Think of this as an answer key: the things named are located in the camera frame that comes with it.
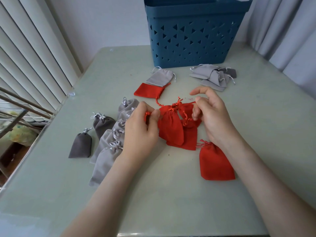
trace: blue basket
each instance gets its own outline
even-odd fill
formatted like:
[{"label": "blue basket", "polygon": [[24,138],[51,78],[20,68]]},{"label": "blue basket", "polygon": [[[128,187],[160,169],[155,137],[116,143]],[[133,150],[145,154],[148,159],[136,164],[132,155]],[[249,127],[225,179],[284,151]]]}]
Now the blue basket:
[{"label": "blue basket", "polygon": [[224,62],[252,0],[144,0],[154,66]]}]

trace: vertical blind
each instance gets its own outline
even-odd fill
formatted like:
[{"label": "vertical blind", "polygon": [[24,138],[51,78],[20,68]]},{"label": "vertical blind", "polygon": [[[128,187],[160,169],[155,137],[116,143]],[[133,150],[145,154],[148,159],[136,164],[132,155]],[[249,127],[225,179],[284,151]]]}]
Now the vertical blind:
[{"label": "vertical blind", "polygon": [[45,0],[0,0],[1,87],[54,112],[80,75]]}]

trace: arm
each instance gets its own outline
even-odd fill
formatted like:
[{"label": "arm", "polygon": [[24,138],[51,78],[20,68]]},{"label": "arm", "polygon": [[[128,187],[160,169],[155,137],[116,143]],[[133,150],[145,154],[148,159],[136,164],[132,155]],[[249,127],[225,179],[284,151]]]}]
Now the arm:
[{"label": "arm", "polygon": [[[148,127],[145,112],[152,112]],[[62,233],[62,237],[116,236],[116,224],[125,192],[158,140],[159,110],[139,103],[125,124],[124,148],[87,206]]]},{"label": "arm", "polygon": [[316,212],[282,183],[234,127],[224,102],[209,87],[197,87],[193,119],[201,117],[210,140],[226,155],[274,236],[316,236]]}]

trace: tabletop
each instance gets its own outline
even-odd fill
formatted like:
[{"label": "tabletop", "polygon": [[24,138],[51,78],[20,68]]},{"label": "tabletop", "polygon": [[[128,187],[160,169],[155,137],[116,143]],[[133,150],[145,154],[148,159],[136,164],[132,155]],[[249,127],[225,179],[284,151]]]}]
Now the tabletop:
[{"label": "tabletop", "polygon": [[[237,70],[219,96],[245,140],[293,191],[316,207],[316,101],[250,47],[234,43],[225,63]],[[103,48],[58,114],[0,192],[4,236],[59,236],[96,190],[88,186],[90,159],[68,159],[76,134],[91,127],[92,112],[116,117],[123,97],[147,80],[150,46]],[[199,80],[189,67],[161,95],[161,104],[189,92]],[[154,99],[140,98],[158,108]],[[93,148],[98,141],[94,131]],[[198,140],[207,140],[203,124]],[[266,227],[237,176],[207,181],[200,176],[199,149],[167,146],[160,139],[124,200],[119,236],[263,235]]]}]

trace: wooden floor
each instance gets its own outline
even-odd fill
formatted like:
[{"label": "wooden floor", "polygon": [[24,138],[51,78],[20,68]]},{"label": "wooden floor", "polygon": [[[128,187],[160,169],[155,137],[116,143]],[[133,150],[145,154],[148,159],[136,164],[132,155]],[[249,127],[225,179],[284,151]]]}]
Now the wooden floor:
[{"label": "wooden floor", "polygon": [[[27,151],[29,150],[30,147],[25,147],[23,146],[18,153],[15,154],[14,158],[12,159],[12,161],[9,163],[9,165],[6,167],[7,171],[9,172],[9,174],[11,175],[13,173],[13,171],[15,170],[15,168],[18,166],[18,164],[21,162],[21,160],[23,159],[23,157],[25,156],[25,154],[27,153]],[[4,185],[6,182],[6,178],[4,175],[0,175],[0,184]]]}]

